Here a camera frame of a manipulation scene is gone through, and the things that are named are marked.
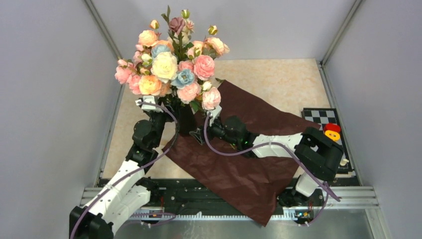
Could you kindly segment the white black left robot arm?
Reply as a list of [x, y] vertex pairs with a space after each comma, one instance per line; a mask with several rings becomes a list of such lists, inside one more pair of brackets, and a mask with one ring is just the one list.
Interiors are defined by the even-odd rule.
[[160, 193], [145, 174], [163, 157], [155, 149], [160, 145], [165, 123], [177, 119], [160, 106], [148, 115], [149, 119], [135, 124], [133, 145], [117, 173], [88, 203], [70, 212], [69, 238], [112, 239], [138, 209], [158, 203]]

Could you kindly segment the black cylindrical vase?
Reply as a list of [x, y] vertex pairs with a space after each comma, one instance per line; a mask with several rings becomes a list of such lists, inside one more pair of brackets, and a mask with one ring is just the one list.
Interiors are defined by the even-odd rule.
[[179, 134], [189, 136], [191, 131], [197, 129], [197, 122], [190, 105], [181, 105], [178, 108]]

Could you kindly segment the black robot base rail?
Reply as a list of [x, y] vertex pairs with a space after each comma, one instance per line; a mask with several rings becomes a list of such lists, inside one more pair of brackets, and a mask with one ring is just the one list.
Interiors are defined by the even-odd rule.
[[[276, 207], [270, 215], [281, 215], [288, 209], [311, 209], [323, 205], [324, 196], [321, 189], [316, 189], [308, 200], [293, 197], [294, 179], [284, 191], [270, 197]], [[142, 209], [155, 209], [176, 215], [195, 215], [202, 212], [205, 216], [246, 216], [222, 197], [213, 193], [195, 179], [149, 179], [153, 186], [150, 201]]]

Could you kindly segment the colourful artificial flower bunch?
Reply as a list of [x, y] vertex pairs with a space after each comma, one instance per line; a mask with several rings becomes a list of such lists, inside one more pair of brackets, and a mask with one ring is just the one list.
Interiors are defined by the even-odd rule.
[[195, 111], [216, 110], [221, 94], [212, 84], [215, 60], [230, 49], [216, 36], [216, 25], [208, 28], [203, 40], [192, 40], [195, 24], [190, 11], [184, 9], [178, 17], [170, 14], [167, 9], [161, 15], [168, 38], [161, 38], [159, 22], [151, 21], [149, 29], [138, 36], [133, 58], [118, 59], [114, 77], [121, 85], [127, 84], [134, 95]]

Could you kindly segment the red paper bouquet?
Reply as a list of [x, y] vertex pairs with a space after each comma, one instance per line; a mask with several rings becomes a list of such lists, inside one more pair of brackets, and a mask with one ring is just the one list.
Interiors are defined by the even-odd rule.
[[301, 135], [307, 127], [320, 128], [318, 123], [283, 112], [263, 99], [225, 81], [221, 94], [222, 121], [238, 117], [255, 134], [286, 136], [285, 142], [258, 143], [256, 152], [278, 150], [272, 157], [247, 158], [236, 155], [229, 143], [213, 138], [199, 144], [192, 136], [173, 136], [166, 143], [167, 156], [220, 196], [235, 209], [266, 226], [273, 215], [277, 196], [286, 189], [298, 169], [298, 163], [286, 151], [294, 151], [293, 135]]

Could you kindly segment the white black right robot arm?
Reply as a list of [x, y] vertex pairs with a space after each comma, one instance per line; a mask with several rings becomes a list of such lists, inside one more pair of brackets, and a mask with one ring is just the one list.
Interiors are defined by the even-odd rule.
[[314, 127], [290, 135], [264, 135], [249, 131], [236, 116], [222, 122], [220, 118], [208, 115], [205, 124], [191, 131], [190, 135], [219, 155], [292, 158], [304, 170], [292, 191], [292, 199], [298, 205], [310, 201], [318, 187], [333, 199], [340, 200], [328, 182], [337, 174], [344, 149]]

